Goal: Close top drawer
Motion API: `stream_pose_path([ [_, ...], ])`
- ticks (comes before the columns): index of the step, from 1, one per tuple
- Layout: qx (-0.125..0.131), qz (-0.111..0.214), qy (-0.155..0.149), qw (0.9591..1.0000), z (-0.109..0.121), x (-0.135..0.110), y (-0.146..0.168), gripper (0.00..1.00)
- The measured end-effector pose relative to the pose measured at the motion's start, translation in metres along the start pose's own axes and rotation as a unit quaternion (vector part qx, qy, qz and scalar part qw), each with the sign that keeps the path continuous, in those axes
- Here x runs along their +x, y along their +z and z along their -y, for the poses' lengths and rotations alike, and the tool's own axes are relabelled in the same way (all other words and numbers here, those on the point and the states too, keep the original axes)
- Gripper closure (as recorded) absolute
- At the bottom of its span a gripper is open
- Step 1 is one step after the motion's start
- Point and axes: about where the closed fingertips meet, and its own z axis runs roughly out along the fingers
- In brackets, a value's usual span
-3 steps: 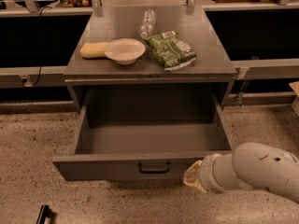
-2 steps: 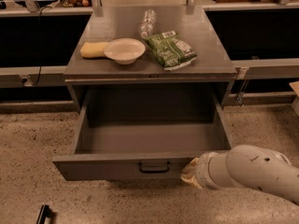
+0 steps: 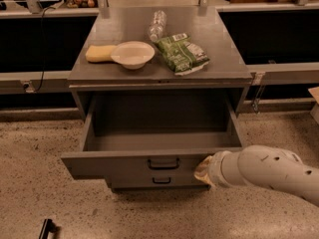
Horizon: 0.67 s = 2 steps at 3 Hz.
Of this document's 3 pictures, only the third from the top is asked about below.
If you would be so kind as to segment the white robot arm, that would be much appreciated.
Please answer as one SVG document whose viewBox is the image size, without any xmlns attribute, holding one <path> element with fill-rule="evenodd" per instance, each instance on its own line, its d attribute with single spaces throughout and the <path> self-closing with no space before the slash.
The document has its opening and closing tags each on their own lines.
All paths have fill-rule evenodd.
<svg viewBox="0 0 319 239">
<path fill-rule="evenodd" d="M 294 152 L 265 145 L 219 151 L 206 157 L 194 177 L 211 186 L 259 186 L 295 195 L 319 206 L 319 169 Z"/>
</svg>

